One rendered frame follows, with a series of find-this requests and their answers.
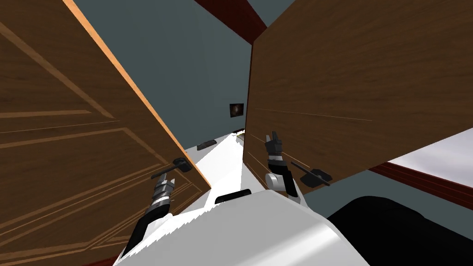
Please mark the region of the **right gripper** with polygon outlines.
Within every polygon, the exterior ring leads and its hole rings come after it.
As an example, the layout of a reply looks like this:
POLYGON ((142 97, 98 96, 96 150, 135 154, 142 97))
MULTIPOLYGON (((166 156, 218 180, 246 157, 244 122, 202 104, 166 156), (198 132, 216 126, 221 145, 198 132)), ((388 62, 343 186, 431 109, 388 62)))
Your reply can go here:
POLYGON ((266 135, 265 148, 271 160, 282 160, 282 140, 278 138, 276 131, 272 131, 272 140, 266 135))

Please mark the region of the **brown panelled door leaf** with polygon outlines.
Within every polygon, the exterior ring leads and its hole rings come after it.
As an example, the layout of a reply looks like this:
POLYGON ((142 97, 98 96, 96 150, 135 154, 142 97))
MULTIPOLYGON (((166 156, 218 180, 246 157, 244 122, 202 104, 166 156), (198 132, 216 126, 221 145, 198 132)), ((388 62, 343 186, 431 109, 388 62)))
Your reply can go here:
POLYGON ((113 261, 180 157, 73 0, 0 0, 0 266, 113 261))

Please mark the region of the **plain brown door leaf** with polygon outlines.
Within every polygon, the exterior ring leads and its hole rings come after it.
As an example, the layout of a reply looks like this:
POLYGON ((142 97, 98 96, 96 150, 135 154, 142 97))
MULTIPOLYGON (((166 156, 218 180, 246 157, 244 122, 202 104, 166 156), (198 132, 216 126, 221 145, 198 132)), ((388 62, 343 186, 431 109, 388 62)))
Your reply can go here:
POLYGON ((338 181, 473 128, 473 0, 295 0, 250 70, 244 164, 275 131, 338 181))

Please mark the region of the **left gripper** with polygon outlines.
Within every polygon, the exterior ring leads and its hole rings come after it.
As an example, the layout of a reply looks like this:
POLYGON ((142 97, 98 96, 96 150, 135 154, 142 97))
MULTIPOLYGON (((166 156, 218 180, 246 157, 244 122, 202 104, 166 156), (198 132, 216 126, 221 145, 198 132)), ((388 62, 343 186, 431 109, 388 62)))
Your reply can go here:
POLYGON ((158 200, 162 197, 169 197, 174 188, 175 179, 165 180, 165 174, 162 174, 154 188, 153 200, 158 200))

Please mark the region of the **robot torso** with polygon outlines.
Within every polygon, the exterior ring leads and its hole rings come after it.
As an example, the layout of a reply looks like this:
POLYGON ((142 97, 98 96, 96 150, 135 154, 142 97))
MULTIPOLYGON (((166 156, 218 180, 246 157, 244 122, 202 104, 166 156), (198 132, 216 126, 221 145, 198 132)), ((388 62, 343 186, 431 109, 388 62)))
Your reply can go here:
POLYGON ((113 266, 369 266, 326 218, 272 190, 165 217, 113 266))

